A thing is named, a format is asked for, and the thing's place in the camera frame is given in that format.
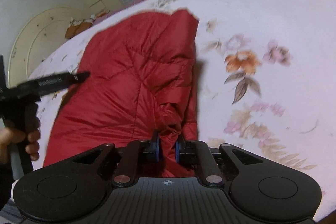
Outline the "person left hand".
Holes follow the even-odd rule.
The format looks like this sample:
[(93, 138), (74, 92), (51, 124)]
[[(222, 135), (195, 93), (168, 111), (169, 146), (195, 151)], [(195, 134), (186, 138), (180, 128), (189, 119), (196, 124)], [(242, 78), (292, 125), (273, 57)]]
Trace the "person left hand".
[(20, 144), (27, 141), (25, 152), (32, 161), (39, 159), (39, 120), (36, 119), (35, 125), (30, 132), (25, 133), (13, 127), (4, 127), (1, 129), (1, 164), (6, 164), (9, 159), (9, 145)]

